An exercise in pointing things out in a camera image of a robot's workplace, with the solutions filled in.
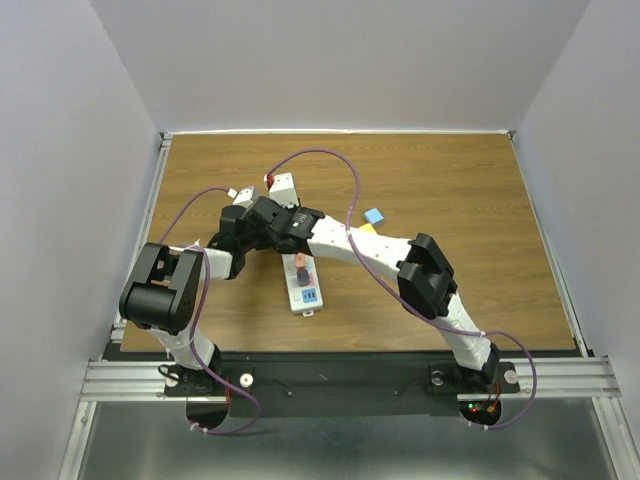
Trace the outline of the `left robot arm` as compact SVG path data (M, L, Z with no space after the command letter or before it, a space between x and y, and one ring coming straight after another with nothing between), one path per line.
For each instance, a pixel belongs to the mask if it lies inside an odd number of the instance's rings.
M206 248L146 243L119 300L120 316L158 339L176 363L188 371L199 393L215 392L222 382L220 352L197 326L210 282L231 280L256 245L239 222L245 208L226 206L219 232Z

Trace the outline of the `white power strip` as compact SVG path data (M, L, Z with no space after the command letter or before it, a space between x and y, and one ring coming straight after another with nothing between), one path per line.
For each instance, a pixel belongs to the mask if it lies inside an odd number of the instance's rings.
M310 317L313 316L316 311L319 311L324 307L317 269L314 258L306 255L307 270L310 273L311 283L304 287L299 286L296 277L296 272L298 270L294 266L295 255L291 254L282 256L289 305L293 314Z

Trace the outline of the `pink plug adapter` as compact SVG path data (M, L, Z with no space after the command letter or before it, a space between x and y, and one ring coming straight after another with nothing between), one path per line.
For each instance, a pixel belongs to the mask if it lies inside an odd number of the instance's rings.
M294 266L297 270L307 269L307 257L303 253L298 253L294 256Z

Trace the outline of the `dark grey plug adapter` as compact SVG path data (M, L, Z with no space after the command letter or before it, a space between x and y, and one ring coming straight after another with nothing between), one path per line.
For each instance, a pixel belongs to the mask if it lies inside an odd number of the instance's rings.
M304 287L311 283L310 273L307 269L298 270L296 272L297 283L299 286Z

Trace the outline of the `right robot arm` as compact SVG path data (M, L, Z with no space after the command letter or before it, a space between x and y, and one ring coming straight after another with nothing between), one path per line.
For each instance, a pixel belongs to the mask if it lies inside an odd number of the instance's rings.
M317 210L287 210L264 196L246 209L239 223L259 247L364 267L403 308L440 332L466 387L482 390L495 380L499 350L466 311L454 269L432 237L371 234Z

